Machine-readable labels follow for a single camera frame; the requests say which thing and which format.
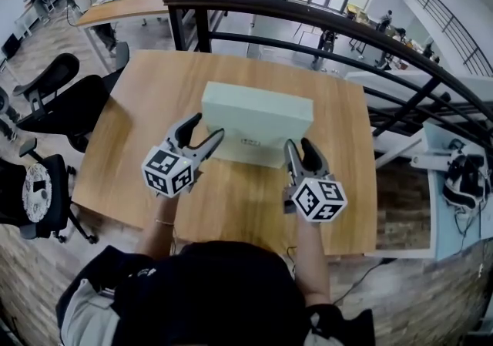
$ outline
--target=black handrail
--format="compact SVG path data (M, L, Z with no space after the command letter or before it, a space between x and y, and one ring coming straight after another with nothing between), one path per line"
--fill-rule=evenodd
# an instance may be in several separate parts
M469 72L480 76L493 76L493 68L478 43L441 0L416 0L438 23L442 32L461 55Z
M493 121L493 112L491 109L487 107L470 89L464 86L453 75L438 66L435 62L432 62L430 59L425 58L413 49L408 48L398 41L395 41L392 38L371 29L370 27L351 21L348 18L325 12L324 10L320 10L318 8L311 8L308 5L301 5L281 0L164 0L164 2L169 6L170 10L195 10L197 36L199 39L198 48L201 52L211 52L210 41L212 39L270 45L290 49L296 52L318 55L325 59L333 59L359 69L373 72L379 76L383 76L393 82L396 82L397 84L413 89L416 94L406 102L389 96L384 92L376 92L375 90L365 88L366 93L386 99L401 106L397 112L388 115L387 122L374 125L376 126L376 130L374 131L375 136L378 136L386 130L396 130L396 123L410 123L409 118L407 118L407 114L411 111L415 111L421 114L425 119L432 118L437 120L444 128L447 128L453 133L457 133L459 136L463 136L466 139L480 144L487 149L488 152L493 153L493 146L490 142L491 134L485 127L484 123L479 123L477 120L471 118L453 104L440 99L438 96L433 94L433 90L440 83L445 84L449 89L462 96L465 101L472 104L479 113L484 115L487 119ZM264 15L312 25L323 30L329 29L341 35L365 42L386 53L390 53L391 55L395 55L399 59L403 59L420 70L426 72L431 76L431 80L424 87L419 87L412 83L406 82L397 76L393 76L385 71L382 71L381 69L376 69L373 66L369 66L368 64L364 64L357 60L349 59L348 57L343 57L342 55L276 39L233 34L228 32L214 32L209 28L206 11L228 11L242 12L252 15ZM435 102L440 103L441 106L453 111L454 114L462 116L466 120L468 127L464 128L456 123L451 123L447 119L437 116L425 108L419 107L418 104L424 98L433 99ZM411 121L410 124L415 127L415 121Z

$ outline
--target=wrist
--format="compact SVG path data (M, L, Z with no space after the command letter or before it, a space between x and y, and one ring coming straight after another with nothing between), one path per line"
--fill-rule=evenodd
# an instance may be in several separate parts
M157 196L158 208L155 220L165 223L174 223L176 218L176 209L178 207L179 195L168 198L163 195Z

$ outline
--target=chair backrest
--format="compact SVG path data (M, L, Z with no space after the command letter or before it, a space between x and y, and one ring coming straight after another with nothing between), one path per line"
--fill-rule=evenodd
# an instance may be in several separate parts
M46 103L44 113L31 113L17 127L34 133L84 135L96 126L108 98L101 77L87 76Z
M0 159L0 223L22 227L30 224L22 204L25 167Z
M28 91L38 90L43 99L71 82L79 73L79 67L80 62L73 54L58 55L41 75L29 83L32 86Z

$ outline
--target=wooden floor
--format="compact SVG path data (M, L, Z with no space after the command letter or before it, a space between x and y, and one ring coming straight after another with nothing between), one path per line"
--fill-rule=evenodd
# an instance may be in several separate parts
M117 35L133 49L170 49L171 36L166 22L150 19L119 23ZM37 27L32 38L22 43L12 66L24 82L40 73L60 52L72 52L81 60L79 77L100 71L77 29L70 27L59 11L46 27ZM0 85L12 92L14 82L8 72L0 75ZM12 99L13 106L28 113L24 99ZM30 163L17 156L18 148L34 135L18 131L9 143L0 136L0 156L15 163ZM79 167L82 155L63 136L38 136L40 153L61 153L70 165ZM429 241L429 197L425 175L409 167L389 164L377 173L379 247L426 247ZM107 218L79 213L83 226L96 232L100 242L89 245L73 226L58 241L20 238L14 227L0 226L0 300L3 314L15 323L28 345L55 345L58 329L55 304L71 279L106 245L131 252L139 231ZM367 257L329 259L331 292L334 300L373 265ZM485 265L482 277L478 268ZM351 294L339 303L346 318L362 309L374 312L377 343L456 344L458 337L477 321L486 304L487 273L493 263L493 247L477 244L440 263L429 260L398 260L372 271Z

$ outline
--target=bracelet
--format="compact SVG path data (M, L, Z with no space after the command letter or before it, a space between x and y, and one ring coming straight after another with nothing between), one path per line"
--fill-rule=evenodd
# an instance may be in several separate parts
M162 221L160 219L154 219L154 221L156 221L159 224L164 224L165 226L170 226L170 227L174 227L175 226L174 223L168 223L167 221Z

